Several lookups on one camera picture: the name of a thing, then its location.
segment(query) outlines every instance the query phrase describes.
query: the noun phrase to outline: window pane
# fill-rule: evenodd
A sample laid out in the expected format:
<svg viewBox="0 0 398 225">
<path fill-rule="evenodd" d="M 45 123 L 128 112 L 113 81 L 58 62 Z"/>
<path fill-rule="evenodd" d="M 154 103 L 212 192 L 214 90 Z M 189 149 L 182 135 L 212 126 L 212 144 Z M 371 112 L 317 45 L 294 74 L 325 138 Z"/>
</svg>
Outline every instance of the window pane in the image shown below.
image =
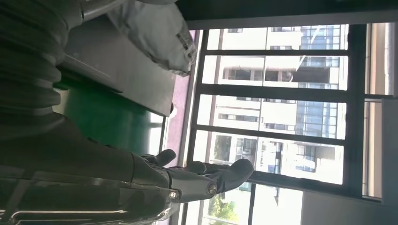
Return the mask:
<svg viewBox="0 0 398 225">
<path fill-rule="evenodd" d="M 246 158 L 256 171 L 342 184 L 343 151 L 343 146 L 198 131 L 194 160 L 231 165 Z"/>
<path fill-rule="evenodd" d="M 365 93 L 394 95 L 394 23 L 374 23 L 370 26 Z"/>
<path fill-rule="evenodd" d="M 303 192 L 256 185 L 253 225 L 301 225 Z"/>
<path fill-rule="evenodd" d="M 347 72 L 348 57 L 206 56 L 202 82 L 346 90 Z"/>
<path fill-rule="evenodd" d="M 347 49 L 348 25 L 210 30 L 208 49 Z"/>
<path fill-rule="evenodd" d="M 365 102 L 363 195 L 382 197 L 382 104 Z"/>
<path fill-rule="evenodd" d="M 202 95 L 198 124 L 345 138 L 345 103 Z"/>
<path fill-rule="evenodd" d="M 203 204 L 203 225 L 247 224 L 251 184 L 219 194 Z"/>
</svg>

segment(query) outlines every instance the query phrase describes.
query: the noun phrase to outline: white bag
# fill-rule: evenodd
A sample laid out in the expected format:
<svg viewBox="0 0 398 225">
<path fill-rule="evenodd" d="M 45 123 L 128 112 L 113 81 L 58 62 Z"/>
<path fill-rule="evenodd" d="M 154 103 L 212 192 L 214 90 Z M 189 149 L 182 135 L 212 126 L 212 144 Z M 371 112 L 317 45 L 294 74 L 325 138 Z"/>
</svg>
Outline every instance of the white bag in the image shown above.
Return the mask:
<svg viewBox="0 0 398 225">
<path fill-rule="evenodd" d="M 196 47 L 175 4 L 128 0 L 108 14 L 116 28 L 160 67 L 188 75 Z"/>
</svg>

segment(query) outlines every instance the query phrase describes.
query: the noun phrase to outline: bolt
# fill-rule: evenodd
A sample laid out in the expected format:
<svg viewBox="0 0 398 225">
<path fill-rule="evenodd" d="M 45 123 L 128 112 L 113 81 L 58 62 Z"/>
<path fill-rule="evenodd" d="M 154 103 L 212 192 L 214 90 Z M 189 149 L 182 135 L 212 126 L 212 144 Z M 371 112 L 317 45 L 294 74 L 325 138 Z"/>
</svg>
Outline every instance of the bolt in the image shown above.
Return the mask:
<svg viewBox="0 0 398 225">
<path fill-rule="evenodd" d="M 217 186 L 215 184 L 210 184 L 207 191 L 209 195 L 215 195 L 217 193 Z"/>
<path fill-rule="evenodd" d="M 170 198 L 175 198 L 177 194 L 175 192 L 170 192 Z"/>
</svg>

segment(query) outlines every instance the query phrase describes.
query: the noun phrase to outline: green foliage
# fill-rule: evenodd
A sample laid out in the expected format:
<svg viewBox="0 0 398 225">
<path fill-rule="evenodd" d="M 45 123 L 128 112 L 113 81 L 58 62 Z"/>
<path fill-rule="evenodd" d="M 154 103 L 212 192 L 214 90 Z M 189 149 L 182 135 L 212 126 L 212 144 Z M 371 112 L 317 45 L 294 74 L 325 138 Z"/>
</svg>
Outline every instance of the green foliage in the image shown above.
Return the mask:
<svg viewBox="0 0 398 225">
<path fill-rule="evenodd" d="M 238 222 L 237 214 L 234 212 L 234 202 L 222 202 L 221 196 L 216 195 L 210 199 L 208 214 L 210 216 L 225 219 L 228 221 Z M 223 222 L 214 222 L 212 225 L 225 225 Z"/>
</svg>

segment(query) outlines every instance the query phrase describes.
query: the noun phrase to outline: black glove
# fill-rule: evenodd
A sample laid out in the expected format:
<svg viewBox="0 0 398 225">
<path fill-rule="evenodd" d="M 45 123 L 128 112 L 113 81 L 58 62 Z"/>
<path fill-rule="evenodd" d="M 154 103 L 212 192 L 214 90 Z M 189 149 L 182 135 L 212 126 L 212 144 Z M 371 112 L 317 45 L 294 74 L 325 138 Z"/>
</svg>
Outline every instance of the black glove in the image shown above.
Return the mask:
<svg viewBox="0 0 398 225">
<path fill-rule="evenodd" d="M 157 156 L 144 155 L 142 157 L 149 164 L 155 165 L 159 169 L 159 167 L 163 167 L 171 162 L 176 157 L 176 154 L 173 150 L 168 149 Z M 231 166 L 194 161 L 186 167 L 176 166 L 167 169 L 162 168 L 162 170 L 168 171 L 171 178 L 170 186 L 172 188 L 179 189 L 182 192 L 182 196 L 184 194 L 189 195 L 190 197 L 185 198 L 189 199 L 188 201 L 195 201 L 211 198 L 215 194 L 239 187 L 247 181 L 253 173 L 254 168 L 249 160 L 240 159 Z M 192 187 L 199 187 L 197 195 L 195 194 L 195 188 Z"/>
</svg>

